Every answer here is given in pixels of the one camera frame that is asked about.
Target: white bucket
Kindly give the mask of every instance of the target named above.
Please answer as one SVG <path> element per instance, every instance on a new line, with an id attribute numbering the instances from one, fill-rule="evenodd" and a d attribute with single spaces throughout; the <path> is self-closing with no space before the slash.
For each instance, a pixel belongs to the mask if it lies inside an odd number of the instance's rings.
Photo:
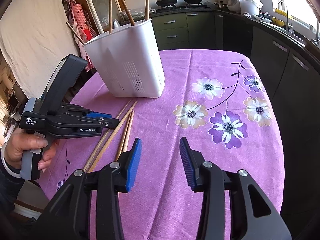
<path id="1" fill-rule="evenodd" d="M 248 0 L 239 0 L 241 14 L 248 12 L 251 15 L 258 15 L 260 12 L 260 8 L 253 2 Z"/>
<path id="2" fill-rule="evenodd" d="M 83 45 L 115 97 L 158 98 L 164 72 L 151 19 L 102 33 Z"/>

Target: sleeve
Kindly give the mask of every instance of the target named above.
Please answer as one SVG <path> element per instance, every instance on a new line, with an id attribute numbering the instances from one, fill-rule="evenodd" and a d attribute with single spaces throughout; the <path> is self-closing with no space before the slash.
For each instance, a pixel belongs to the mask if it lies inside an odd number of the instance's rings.
<path id="1" fill-rule="evenodd" d="M 20 170 L 10 165 L 8 167 L 15 173 L 20 172 Z M 8 214 L 14 210 L 14 201 L 17 199 L 23 184 L 24 179 L 11 176 L 0 160 L 0 209 L 4 214 Z"/>

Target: hand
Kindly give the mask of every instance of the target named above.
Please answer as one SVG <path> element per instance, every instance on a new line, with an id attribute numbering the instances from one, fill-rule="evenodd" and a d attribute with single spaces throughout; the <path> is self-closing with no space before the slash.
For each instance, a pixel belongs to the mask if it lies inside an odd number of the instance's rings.
<path id="1" fill-rule="evenodd" d="M 23 129 L 17 128 L 7 142 L 4 150 L 4 159 L 13 168 L 21 169 L 21 158 L 24 150 L 41 149 L 47 145 L 47 139 L 25 133 Z M 42 160 L 38 163 L 39 170 L 45 172 L 47 167 L 49 167 L 51 160 L 56 154 L 57 145 L 59 145 L 59 140 L 54 140 L 50 149 L 43 153 Z"/>

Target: wooden chopstick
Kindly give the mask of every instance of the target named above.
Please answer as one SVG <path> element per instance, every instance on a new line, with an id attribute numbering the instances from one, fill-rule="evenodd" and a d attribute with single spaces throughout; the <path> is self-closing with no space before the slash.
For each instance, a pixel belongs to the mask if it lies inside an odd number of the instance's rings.
<path id="1" fill-rule="evenodd" d="M 130 13 L 127 5 L 125 4 L 125 1 L 124 1 L 124 0 L 121 0 L 121 2 L 122 2 L 122 4 L 123 4 L 123 6 L 124 6 L 124 10 L 125 10 L 125 12 L 126 12 L 126 14 L 127 14 L 127 17 L 128 17 L 128 19 L 129 19 L 129 22 L 131 23 L 131 26 L 135 26 L 136 24 L 134 23 L 134 20 L 133 20 L 133 18 L 132 18 L 132 16 L 131 16 L 131 13 Z"/>
<path id="2" fill-rule="evenodd" d="M 125 140 L 125 136 L 127 134 L 127 130 L 128 130 L 128 126 L 129 126 L 131 115 L 132 115 L 132 112 L 129 114 L 129 117 L 128 117 L 128 120 L 127 120 L 127 124 L 126 124 L 126 126 L 124 128 L 124 131 L 123 131 L 123 134 L 122 134 L 122 137 L 121 137 L 121 140 L 120 140 L 118 152 L 117 152 L 117 155 L 116 155 L 116 158 L 115 158 L 115 162 L 118 160 L 120 154 L 123 152 L 122 150 L 123 150 L 124 140 Z"/>
<path id="3" fill-rule="evenodd" d="M 112 0 L 109 0 L 109 33 L 112 33 Z"/>
<path id="4" fill-rule="evenodd" d="M 146 11 L 145 11 L 144 19 L 146 21 L 149 20 L 149 0 L 146 0 Z"/>
<path id="5" fill-rule="evenodd" d="M 123 113 L 123 111 L 127 108 L 128 104 L 131 102 L 132 100 L 130 99 L 125 105 L 124 107 L 121 109 L 121 111 L 119 112 L 119 114 L 116 116 L 116 118 L 119 118 L 120 115 Z M 88 170 L 90 169 L 90 167 L 92 166 L 94 160 L 97 158 L 98 156 L 98 151 L 100 150 L 100 148 L 102 147 L 102 144 L 105 142 L 106 137 L 108 136 L 109 132 L 111 131 L 111 129 L 108 129 L 104 135 L 101 137 L 100 141 L 98 142 L 98 144 L 96 145 L 96 147 L 94 148 L 93 152 L 91 153 L 89 159 L 87 160 L 83 170 L 84 172 L 88 172 Z"/>
<path id="6" fill-rule="evenodd" d="M 127 119 L 127 117 L 129 116 L 130 112 L 133 110 L 133 108 L 136 106 L 136 104 L 138 103 L 138 101 L 135 101 L 133 103 L 133 105 L 130 107 L 130 109 L 128 110 L 128 112 L 124 115 L 124 117 L 121 119 L 120 123 L 118 124 L 118 126 L 113 130 L 112 134 L 110 135 L 110 137 L 108 138 L 108 140 L 106 141 L 105 145 L 102 147 L 102 149 L 100 150 L 99 154 L 97 155 L 97 158 L 94 160 L 92 166 L 89 169 L 89 172 L 92 172 L 94 170 L 94 168 L 96 167 L 98 161 L 100 160 L 100 158 L 102 157 L 103 153 L 105 152 L 105 150 L 108 148 L 108 146 L 110 145 L 111 141 L 113 140 L 113 138 L 116 136 L 116 134 L 118 133 L 118 131 L 120 130 L 120 128 L 122 127 L 122 125 L 124 124 L 124 121 Z"/>
<path id="7" fill-rule="evenodd" d="M 132 113 L 131 113 L 130 118 L 129 118 L 129 126 L 128 126 L 128 129 L 127 129 L 127 133 L 125 135 L 122 152 L 126 152 L 127 148 L 128 148 L 130 131 L 131 131 L 131 126 L 132 126 L 132 121 L 133 121 L 133 115 L 134 115 L 134 110 L 132 110 Z"/>
<path id="8" fill-rule="evenodd" d="M 72 26 L 70 25 L 70 23 L 66 22 L 66 24 L 68 25 L 68 27 L 70 28 L 70 30 L 73 32 L 73 34 L 78 38 L 78 40 L 82 43 L 82 45 L 84 45 L 85 42 L 81 39 L 81 37 L 79 36 L 79 34 L 76 33 L 76 31 L 72 28 Z"/>

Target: table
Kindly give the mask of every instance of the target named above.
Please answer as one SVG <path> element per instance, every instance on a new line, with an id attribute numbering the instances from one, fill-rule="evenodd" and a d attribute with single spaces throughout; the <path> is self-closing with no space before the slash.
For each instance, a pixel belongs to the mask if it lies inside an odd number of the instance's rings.
<path id="1" fill-rule="evenodd" d="M 219 50 L 167 50 L 160 56 L 166 78 L 163 94 L 139 98 L 135 107 L 129 148 L 139 137 L 142 155 L 135 186 L 119 196 L 126 239 L 195 239 L 203 194 L 187 185 L 179 154 L 183 136 L 221 169 L 246 169 L 280 211 L 283 148 L 270 100 L 250 60 Z M 113 97 L 95 73 L 72 103 L 116 116 L 127 101 Z M 121 135 L 122 130 L 96 170 L 114 160 Z M 38 180 L 49 198 L 69 174 L 83 168 L 98 141 L 61 141 L 52 165 Z M 92 213 L 92 235 L 94 220 Z M 226 239 L 229 232 L 227 201 Z"/>

